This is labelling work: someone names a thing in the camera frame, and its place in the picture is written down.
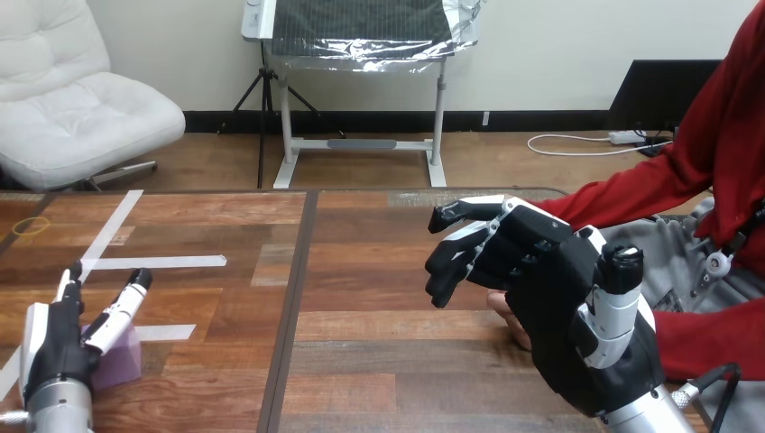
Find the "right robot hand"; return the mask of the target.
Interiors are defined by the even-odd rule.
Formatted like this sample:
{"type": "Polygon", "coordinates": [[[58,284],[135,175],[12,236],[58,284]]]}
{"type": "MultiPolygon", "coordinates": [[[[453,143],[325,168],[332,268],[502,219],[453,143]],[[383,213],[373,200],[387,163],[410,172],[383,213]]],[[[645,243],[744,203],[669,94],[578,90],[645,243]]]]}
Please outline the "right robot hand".
{"type": "Polygon", "coordinates": [[[640,248],[504,195],[435,207],[429,231],[444,234],[425,264],[432,304],[444,308],[461,281],[498,290],[549,388],[587,417],[665,382],[640,248]]]}

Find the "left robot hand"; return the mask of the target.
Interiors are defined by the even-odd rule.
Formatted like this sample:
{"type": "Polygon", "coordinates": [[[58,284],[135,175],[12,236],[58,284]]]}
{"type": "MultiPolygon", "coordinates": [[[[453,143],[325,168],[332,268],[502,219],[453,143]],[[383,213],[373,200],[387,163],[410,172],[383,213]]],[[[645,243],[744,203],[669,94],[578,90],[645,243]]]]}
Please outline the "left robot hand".
{"type": "Polygon", "coordinates": [[[92,375],[100,358],[133,324],[152,284],[150,270],[133,270],[112,303],[83,329],[82,272],[82,262],[74,262],[61,274],[53,302],[36,302],[27,309],[19,375],[25,405],[52,381],[74,380],[92,391],[92,375]]]}

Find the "person's hand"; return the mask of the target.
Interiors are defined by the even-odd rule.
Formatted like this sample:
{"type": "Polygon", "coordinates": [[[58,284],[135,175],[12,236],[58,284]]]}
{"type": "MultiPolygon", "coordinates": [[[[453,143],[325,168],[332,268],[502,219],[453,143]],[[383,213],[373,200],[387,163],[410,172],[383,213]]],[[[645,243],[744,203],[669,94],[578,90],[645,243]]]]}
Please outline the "person's hand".
{"type": "Polygon", "coordinates": [[[488,290],[486,296],[487,306],[497,313],[507,324],[512,339],[516,345],[526,351],[531,351],[531,341],[520,321],[508,306],[505,299],[505,291],[488,290]]]}

